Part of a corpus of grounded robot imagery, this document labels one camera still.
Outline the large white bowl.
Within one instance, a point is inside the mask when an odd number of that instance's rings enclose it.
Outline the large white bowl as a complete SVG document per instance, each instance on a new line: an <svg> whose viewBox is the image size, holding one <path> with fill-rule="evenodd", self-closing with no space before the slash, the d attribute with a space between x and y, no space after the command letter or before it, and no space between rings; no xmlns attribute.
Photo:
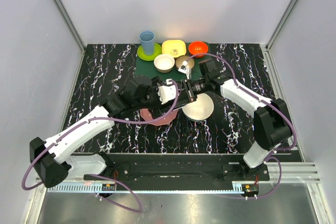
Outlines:
<svg viewBox="0 0 336 224"><path fill-rule="evenodd" d="M212 115L214 102L206 93L198 94L196 101L183 106L182 111L192 121L203 121Z"/></svg>

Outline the right aluminium frame post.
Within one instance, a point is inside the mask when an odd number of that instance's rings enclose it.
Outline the right aluminium frame post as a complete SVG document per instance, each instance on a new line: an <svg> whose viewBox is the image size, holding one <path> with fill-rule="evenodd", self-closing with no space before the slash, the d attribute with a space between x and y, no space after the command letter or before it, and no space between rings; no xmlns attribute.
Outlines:
<svg viewBox="0 0 336 224"><path fill-rule="evenodd" d="M291 13L293 12L294 8L298 4L299 0L290 0L280 21L278 22L274 32L272 33L270 39L265 44L266 51L269 52L274 45L275 41L277 40L278 36L280 35L283 27L285 26L287 20L289 19Z"/></svg>

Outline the dark green mat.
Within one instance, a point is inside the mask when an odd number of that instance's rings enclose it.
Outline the dark green mat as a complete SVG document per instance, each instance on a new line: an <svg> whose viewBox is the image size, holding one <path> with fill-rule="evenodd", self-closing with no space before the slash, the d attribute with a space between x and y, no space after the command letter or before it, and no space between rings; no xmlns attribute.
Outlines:
<svg viewBox="0 0 336 224"><path fill-rule="evenodd" d="M204 56L203 58L196 58L196 57L193 58L195 62L195 66L193 67L191 71L192 80L196 80L202 76L198 63L205 59L209 59L209 58L210 56ZM176 68L176 66L174 66L173 69L168 73L161 73L155 68L154 61L144 61L140 59L139 57L137 57L136 60L137 60L136 68L134 72L135 76L142 75L142 76L149 77L150 79L158 76L160 77L161 80L173 79L175 81L181 81L182 79L186 77L185 74L178 72L178 69Z"/></svg>

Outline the left aluminium frame post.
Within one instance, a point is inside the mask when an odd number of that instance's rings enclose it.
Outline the left aluminium frame post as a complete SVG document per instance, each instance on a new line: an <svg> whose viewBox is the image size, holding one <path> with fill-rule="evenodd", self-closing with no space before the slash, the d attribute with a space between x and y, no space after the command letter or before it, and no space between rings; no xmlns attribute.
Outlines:
<svg viewBox="0 0 336 224"><path fill-rule="evenodd" d="M86 44L83 42L79 32L77 31L73 21L71 20L70 15L68 14L62 0L52 0L54 5L56 6L57 10L61 18L63 19L64 23L66 24L70 34L72 35L76 45L80 49L81 52L84 52L86 49Z"/></svg>

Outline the aluminium frame post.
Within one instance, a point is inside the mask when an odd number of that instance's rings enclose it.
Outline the aluminium frame post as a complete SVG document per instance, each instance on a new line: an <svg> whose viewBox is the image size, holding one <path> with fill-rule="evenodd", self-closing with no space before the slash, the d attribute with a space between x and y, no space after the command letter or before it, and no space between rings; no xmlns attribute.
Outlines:
<svg viewBox="0 0 336 224"><path fill-rule="evenodd" d="M298 4L299 0L290 0L280 21L278 22L274 32L272 33L270 39L265 44L266 51L269 52L274 45L275 41L277 40L278 36L280 35L283 27L285 26L287 20L289 19L291 13L293 12L294 8Z"/></svg>
<svg viewBox="0 0 336 224"><path fill-rule="evenodd" d="M71 20L70 15L68 14L62 0L52 0L54 5L56 6L57 10L61 18L63 19L64 23L66 24L70 34L72 35L76 45L80 49L81 52L84 52L86 49L86 44L83 42L79 32L77 31L73 21Z"/></svg>

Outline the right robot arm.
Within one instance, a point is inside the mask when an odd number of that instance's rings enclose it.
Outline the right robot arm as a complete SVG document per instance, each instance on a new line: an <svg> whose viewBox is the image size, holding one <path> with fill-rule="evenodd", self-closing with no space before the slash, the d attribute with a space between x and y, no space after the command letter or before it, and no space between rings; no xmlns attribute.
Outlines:
<svg viewBox="0 0 336 224"><path fill-rule="evenodd" d="M236 103L253 117L254 143L243 155L238 167L239 176L250 180L257 174L257 168L266 162L273 152L281 149L281 144L290 137L296 137L287 104L282 99L269 99L242 85L228 68L222 72L215 60L199 62L202 76L182 82L182 108L186 116L194 121L202 121L214 109L205 92L215 93Z"/></svg>

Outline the blue plastic cup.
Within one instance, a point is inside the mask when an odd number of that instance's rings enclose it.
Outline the blue plastic cup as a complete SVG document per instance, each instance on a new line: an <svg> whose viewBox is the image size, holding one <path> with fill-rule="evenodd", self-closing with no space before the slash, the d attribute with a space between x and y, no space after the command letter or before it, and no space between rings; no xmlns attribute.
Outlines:
<svg viewBox="0 0 336 224"><path fill-rule="evenodd" d="M154 38L155 34L152 31L143 31L139 35L141 46L146 55L154 53Z"/></svg>

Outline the yellow square dish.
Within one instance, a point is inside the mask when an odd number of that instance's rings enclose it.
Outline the yellow square dish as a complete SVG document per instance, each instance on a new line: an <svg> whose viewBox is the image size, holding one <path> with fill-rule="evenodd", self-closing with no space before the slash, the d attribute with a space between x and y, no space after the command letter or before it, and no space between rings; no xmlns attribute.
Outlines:
<svg viewBox="0 0 336 224"><path fill-rule="evenodd" d="M186 55L186 43L179 39L166 40L161 47L162 54L171 55L173 58Z"/></svg>

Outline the orange red bowl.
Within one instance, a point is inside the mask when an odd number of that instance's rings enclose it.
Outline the orange red bowl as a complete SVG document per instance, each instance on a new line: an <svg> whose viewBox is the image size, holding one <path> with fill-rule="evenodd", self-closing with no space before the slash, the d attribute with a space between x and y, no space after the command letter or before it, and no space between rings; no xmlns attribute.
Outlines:
<svg viewBox="0 0 336 224"><path fill-rule="evenodd" d="M208 53L208 45L203 41L194 41L188 46L189 53L196 55L196 58L203 58Z"/></svg>

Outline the cream small bowl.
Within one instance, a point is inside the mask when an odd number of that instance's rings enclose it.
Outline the cream small bowl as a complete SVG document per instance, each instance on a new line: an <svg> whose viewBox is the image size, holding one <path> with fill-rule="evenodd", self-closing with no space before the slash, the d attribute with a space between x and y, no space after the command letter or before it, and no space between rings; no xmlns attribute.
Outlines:
<svg viewBox="0 0 336 224"><path fill-rule="evenodd" d="M154 66L157 71L168 73L175 66L175 60L171 55L161 54L154 59Z"/></svg>

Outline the lime green saucer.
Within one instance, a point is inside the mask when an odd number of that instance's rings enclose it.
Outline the lime green saucer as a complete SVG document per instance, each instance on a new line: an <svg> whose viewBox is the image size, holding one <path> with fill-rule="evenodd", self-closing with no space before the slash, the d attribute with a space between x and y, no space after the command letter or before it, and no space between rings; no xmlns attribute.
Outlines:
<svg viewBox="0 0 336 224"><path fill-rule="evenodd" d="M154 44L154 53L152 55L146 55L144 53L142 45L140 45L137 49L138 57L144 61L153 61L161 53L162 53L162 47L158 43Z"/></svg>

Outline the pink dotted plate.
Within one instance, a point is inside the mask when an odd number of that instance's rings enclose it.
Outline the pink dotted plate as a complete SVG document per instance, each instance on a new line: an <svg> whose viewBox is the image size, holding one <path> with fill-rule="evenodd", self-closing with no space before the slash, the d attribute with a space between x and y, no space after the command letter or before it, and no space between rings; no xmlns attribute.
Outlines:
<svg viewBox="0 0 336 224"><path fill-rule="evenodd" d="M163 119L160 119L158 121L152 122L150 124L154 125L154 126L162 126L162 125L170 124L176 118L177 113L178 113L178 110L172 111L170 114L168 114ZM150 113L150 111L148 109L141 109L140 110L140 116L146 122L153 120L152 114Z"/></svg>

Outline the brown small bowl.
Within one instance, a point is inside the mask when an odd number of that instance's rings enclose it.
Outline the brown small bowl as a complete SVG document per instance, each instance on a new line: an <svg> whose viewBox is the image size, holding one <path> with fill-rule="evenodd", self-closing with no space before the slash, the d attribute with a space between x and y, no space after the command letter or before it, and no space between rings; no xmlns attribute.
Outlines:
<svg viewBox="0 0 336 224"><path fill-rule="evenodd" d="M180 68L183 67L183 62L186 61L187 62L187 65L185 66L185 68L190 72L194 66L195 66L195 61L194 59L190 59L189 60L189 56L179 56L178 58L176 58L176 61L175 61L175 66L178 70L178 72L180 73L186 73L186 70L182 69L180 70Z"/></svg>

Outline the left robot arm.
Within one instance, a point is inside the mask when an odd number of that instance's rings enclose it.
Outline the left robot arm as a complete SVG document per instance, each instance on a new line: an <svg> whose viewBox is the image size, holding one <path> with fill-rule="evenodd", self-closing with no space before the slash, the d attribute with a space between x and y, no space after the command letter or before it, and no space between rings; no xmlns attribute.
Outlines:
<svg viewBox="0 0 336 224"><path fill-rule="evenodd" d="M29 190L26 179L34 169L41 184L47 188L62 183L68 177L97 175L103 180L113 175L113 161L104 154L89 154L78 159L73 152L99 133L116 123L131 124L128 114L140 109L176 108L178 84L172 79L161 81L137 76L115 93L109 94L81 120L62 132L42 140L36 137L29 144L30 166L22 180L22 188Z"/></svg>

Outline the aluminium front rail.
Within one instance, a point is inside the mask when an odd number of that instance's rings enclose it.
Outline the aluminium front rail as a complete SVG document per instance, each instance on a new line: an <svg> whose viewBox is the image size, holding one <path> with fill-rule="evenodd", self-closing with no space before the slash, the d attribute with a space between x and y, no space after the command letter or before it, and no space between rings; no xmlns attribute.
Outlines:
<svg viewBox="0 0 336 224"><path fill-rule="evenodd" d="M124 182L106 179L65 181L48 188L55 193L135 193L135 194L259 194L261 184L318 184L320 179L312 164L271 162L251 180L234 178L229 172L212 176L139 176Z"/></svg>

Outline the phone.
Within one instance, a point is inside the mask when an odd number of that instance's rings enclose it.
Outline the phone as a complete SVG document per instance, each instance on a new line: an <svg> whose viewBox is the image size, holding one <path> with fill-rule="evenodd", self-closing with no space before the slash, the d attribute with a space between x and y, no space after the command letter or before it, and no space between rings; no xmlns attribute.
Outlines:
<svg viewBox="0 0 336 224"><path fill-rule="evenodd" d="M176 117L176 115L177 115L177 113L178 113L178 111L181 107L179 105L176 105L174 107L174 109L170 113L168 113L168 110L171 108L171 106L172 106L172 103L168 103L168 104L164 104L164 105L160 106L157 109L154 109L153 110L153 118L156 119L156 118L164 116L164 117L162 117L162 119L173 120Z"/></svg>

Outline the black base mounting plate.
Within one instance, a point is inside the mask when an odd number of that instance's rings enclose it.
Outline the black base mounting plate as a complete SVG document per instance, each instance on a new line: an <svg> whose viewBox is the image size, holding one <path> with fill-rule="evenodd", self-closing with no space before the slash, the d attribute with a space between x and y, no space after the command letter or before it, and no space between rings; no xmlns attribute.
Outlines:
<svg viewBox="0 0 336 224"><path fill-rule="evenodd" d="M127 181L139 177L203 177L224 181L270 180L265 164L248 168L242 154L103 154L101 176Z"/></svg>

